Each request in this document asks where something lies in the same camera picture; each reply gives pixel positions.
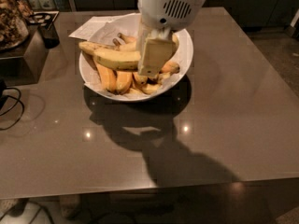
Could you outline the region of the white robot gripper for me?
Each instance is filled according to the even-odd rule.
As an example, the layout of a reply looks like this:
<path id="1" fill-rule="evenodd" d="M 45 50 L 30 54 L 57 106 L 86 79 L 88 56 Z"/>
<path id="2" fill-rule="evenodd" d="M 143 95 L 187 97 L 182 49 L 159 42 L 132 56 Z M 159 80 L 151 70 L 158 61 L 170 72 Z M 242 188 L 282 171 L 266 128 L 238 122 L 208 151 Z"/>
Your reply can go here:
<path id="1" fill-rule="evenodd" d="M 173 56 L 172 35 L 152 33 L 151 29 L 180 31 L 195 19 L 206 0 L 138 0 L 141 20 L 136 50 L 140 52 L 138 74 L 155 76 Z"/>

